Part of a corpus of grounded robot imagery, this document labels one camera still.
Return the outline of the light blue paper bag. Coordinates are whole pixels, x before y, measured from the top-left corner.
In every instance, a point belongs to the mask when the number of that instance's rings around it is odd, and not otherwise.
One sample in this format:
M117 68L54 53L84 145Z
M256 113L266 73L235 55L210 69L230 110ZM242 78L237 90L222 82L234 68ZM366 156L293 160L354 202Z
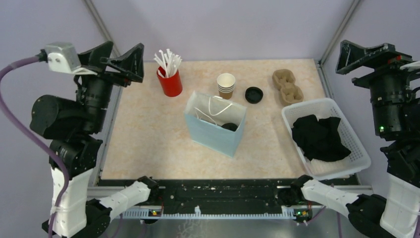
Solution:
M228 157L234 157L241 142L247 108L219 96L194 91L187 101L184 117L193 141ZM233 132L221 126L235 123Z

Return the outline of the black plastic cup lid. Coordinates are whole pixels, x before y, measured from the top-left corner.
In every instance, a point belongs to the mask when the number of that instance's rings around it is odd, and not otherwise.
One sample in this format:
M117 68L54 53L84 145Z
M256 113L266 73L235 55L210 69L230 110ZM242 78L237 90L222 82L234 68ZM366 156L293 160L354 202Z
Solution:
M238 125L232 122L229 123L225 123L221 126L222 128L226 129L226 130L230 130L235 132L238 129Z

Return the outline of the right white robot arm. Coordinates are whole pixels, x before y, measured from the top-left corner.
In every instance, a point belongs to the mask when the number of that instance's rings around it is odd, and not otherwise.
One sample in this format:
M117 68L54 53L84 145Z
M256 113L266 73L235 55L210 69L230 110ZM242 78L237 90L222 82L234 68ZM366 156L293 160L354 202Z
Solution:
M417 238L420 235L420 96L411 82L420 77L420 63L391 43L363 47L348 40L340 44L336 73L360 67L371 73L352 79L370 92L376 136L387 160L387 193L367 195L328 186L311 176L291 183L296 204L315 202L346 217L369 238Z

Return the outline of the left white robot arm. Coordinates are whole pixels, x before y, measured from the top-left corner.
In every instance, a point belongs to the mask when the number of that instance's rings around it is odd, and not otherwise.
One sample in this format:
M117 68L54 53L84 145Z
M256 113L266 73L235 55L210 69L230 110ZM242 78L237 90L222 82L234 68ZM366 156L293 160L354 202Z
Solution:
M111 58L108 41L83 53L71 43L45 46L40 59L51 71L73 75L75 100L43 95L32 107L30 129L49 139L58 161L49 159L53 178L51 218L43 229L62 238L97 238L111 220L129 208L158 201L158 183L143 176L108 197L88 199L90 176L102 145L94 134L101 132L112 88L142 82L144 45L139 43Z

